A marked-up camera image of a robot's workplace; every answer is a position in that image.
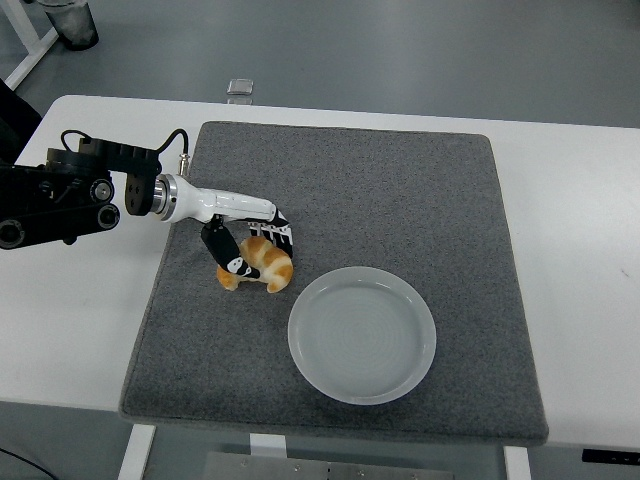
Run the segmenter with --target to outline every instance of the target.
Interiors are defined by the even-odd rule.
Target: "white plate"
[[[436,352],[436,327],[420,294],[369,267],[314,280],[293,305],[288,333],[293,360],[309,383],[354,405],[410,392]]]

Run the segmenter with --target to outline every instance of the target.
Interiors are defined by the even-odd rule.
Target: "screw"
[[[96,200],[105,201],[111,197],[111,186],[103,181],[99,180],[93,184],[93,196]]]
[[[53,183],[49,182],[48,180],[40,182],[40,185],[38,185],[38,187],[40,187],[40,191],[45,195],[49,195],[53,192]]]

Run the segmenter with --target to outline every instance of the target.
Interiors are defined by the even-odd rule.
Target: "white table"
[[[272,107],[63,97],[18,160],[64,129],[157,147],[210,120],[466,132],[494,149],[552,445],[640,448],[640,131]],[[163,154],[175,172],[180,142]],[[168,226],[0,252],[0,400],[116,410]]]

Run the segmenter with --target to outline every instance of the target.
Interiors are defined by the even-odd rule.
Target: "black cable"
[[[9,450],[5,450],[4,448],[0,448],[0,452],[2,453],[6,453],[7,455],[10,455],[12,457],[17,458],[18,460],[22,460],[25,463],[28,463],[29,465],[31,465],[32,467],[37,468],[38,470],[40,470],[43,473],[46,473],[47,475],[49,475],[51,478],[53,478],[53,480],[59,480],[58,477],[56,477],[55,475],[53,475],[51,472],[48,472],[47,470],[45,470],[44,468],[42,468],[39,465],[36,465],[35,463],[27,460],[26,458],[22,458],[20,455],[16,455],[13,452],[10,452]]]
[[[167,147],[169,145],[171,145],[171,142],[173,142],[178,135],[182,135],[182,138],[184,140],[184,146],[182,148],[182,153],[189,153],[189,137],[187,136],[187,132],[185,132],[181,128],[175,130],[171,135],[169,135],[169,138],[167,138],[167,141],[164,142],[160,146],[160,148],[158,148],[158,150],[156,150],[156,151],[158,153],[164,152],[167,149]]]
[[[64,137],[66,137],[70,133],[77,133],[78,135],[82,135],[84,138],[88,138],[89,140],[91,140],[91,137],[89,135],[87,135],[84,132],[81,132],[80,130],[65,130],[64,132],[62,132],[62,135],[60,135],[60,140],[62,140],[62,145],[64,145],[65,150],[69,152],[71,151],[71,149],[69,148],[69,145],[67,145],[67,142],[65,141]]]

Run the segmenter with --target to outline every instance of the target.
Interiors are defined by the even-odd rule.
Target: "table leg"
[[[284,435],[251,433],[249,446],[251,447],[251,455],[287,458],[287,439]]]
[[[151,451],[156,427],[135,424],[131,430],[127,451],[122,460],[118,480],[142,480]]]
[[[529,454],[523,447],[504,447],[504,463],[508,480],[531,480]]]
[[[5,80],[7,86],[15,90],[44,54],[47,53],[51,45],[58,39],[58,33],[52,28],[40,39],[33,28],[31,20],[29,20],[27,13],[20,4],[20,0],[0,0],[0,7],[4,10],[11,25],[20,37],[20,41],[29,53]]]

